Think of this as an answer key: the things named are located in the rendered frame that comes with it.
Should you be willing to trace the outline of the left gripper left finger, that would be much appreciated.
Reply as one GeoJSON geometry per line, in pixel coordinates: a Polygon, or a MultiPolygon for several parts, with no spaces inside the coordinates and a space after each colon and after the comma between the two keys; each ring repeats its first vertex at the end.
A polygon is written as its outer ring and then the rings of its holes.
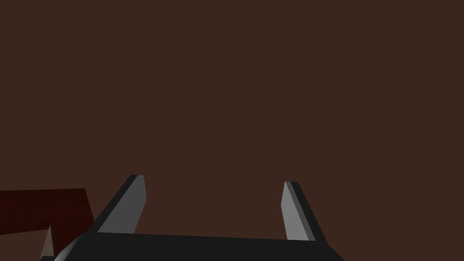
{"type": "Polygon", "coordinates": [[[101,211],[88,232],[134,233],[146,203],[143,175],[131,175],[101,211]]]}

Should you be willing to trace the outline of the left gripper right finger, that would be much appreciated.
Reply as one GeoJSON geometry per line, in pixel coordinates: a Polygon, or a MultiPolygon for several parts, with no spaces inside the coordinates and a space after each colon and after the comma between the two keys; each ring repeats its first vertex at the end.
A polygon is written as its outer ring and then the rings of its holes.
{"type": "Polygon", "coordinates": [[[327,244],[322,228],[297,182],[284,182],[280,208],[286,239],[327,244]]]}

